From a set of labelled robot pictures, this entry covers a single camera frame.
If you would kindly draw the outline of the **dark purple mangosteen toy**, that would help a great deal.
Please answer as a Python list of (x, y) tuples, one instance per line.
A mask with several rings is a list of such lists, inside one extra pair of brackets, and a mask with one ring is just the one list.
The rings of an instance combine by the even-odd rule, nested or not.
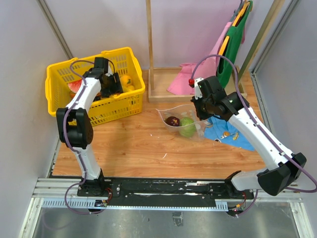
[(168, 118), (164, 120), (164, 122), (169, 126), (174, 126), (174, 127), (180, 126), (180, 119), (175, 116), (169, 116)]

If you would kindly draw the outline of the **clear zip top bag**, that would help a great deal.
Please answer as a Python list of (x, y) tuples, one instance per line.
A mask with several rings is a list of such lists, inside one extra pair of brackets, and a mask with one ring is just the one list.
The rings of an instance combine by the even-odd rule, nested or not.
[(195, 141), (202, 141), (205, 137), (206, 120), (200, 120), (192, 104), (184, 104), (174, 108), (159, 110), (158, 115), (170, 133)]

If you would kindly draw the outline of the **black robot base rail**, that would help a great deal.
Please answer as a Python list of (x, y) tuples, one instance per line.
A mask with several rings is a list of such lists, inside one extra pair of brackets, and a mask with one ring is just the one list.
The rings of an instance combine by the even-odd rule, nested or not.
[(99, 178), (85, 181), (77, 195), (110, 197), (111, 205), (125, 209), (212, 209), (218, 199), (254, 198), (249, 190), (237, 191), (226, 179)]

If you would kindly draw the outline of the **green cabbage toy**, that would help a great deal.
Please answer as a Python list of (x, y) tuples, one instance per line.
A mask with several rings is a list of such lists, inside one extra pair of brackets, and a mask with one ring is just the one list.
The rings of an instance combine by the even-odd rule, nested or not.
[(190, 138), (192, 137), (196, 132), (196, 127), (194, 124), (194, 120), (189, 117), (184, 117), (180, 120), (180, 130), (179, 133), (181, 136)]

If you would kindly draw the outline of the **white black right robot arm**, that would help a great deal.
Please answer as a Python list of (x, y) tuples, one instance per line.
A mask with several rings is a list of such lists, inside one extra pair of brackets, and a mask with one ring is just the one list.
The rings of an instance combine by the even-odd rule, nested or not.
[(251, 143), (265, 163), (259, 171), (237, 172), (224, 186), (229, 198), (236, 198), (246, 189), (262, 189), (272, 196), (294, 182), (307, 159), (302, 153), (294, 154), (282, 145), (256, 118), (249, 103), (238, 92), (226, 94), (215, 76), (190, 79), (195, 93), (191, 99), (197, 117), (206, 120), (212, 116), (230, 122)]

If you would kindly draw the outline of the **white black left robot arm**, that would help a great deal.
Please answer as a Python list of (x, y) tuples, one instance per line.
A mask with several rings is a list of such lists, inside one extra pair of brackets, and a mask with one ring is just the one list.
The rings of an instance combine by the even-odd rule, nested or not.
[(91, 146), (94, 132), (89, 109), (95, 97), (123, 93), (119, 75), (112, 61), (96, 57), (93, 67), (82, 76), (79, 90), (71, 102), (56, 111), (59, 138), (73, 152), (82, 172), (78, 196), (103, 196), (108, 188)]

